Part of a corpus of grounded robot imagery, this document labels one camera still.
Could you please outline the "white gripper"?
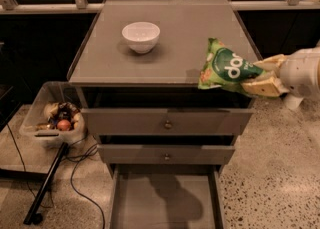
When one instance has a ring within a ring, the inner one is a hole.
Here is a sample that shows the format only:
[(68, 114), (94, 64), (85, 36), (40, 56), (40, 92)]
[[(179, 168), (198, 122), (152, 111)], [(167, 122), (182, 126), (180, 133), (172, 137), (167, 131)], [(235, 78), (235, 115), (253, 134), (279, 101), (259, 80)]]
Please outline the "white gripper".
[(265, 71), (280, 70), (280, 79), (270, 76), (263, 80), (243, 82), (242, 88), (251, 95), (279, 97), (290, 93), (297, 98), (320, 98), (320, 47), (301, 49), (291, 55), (278, 54), (254, 63)]

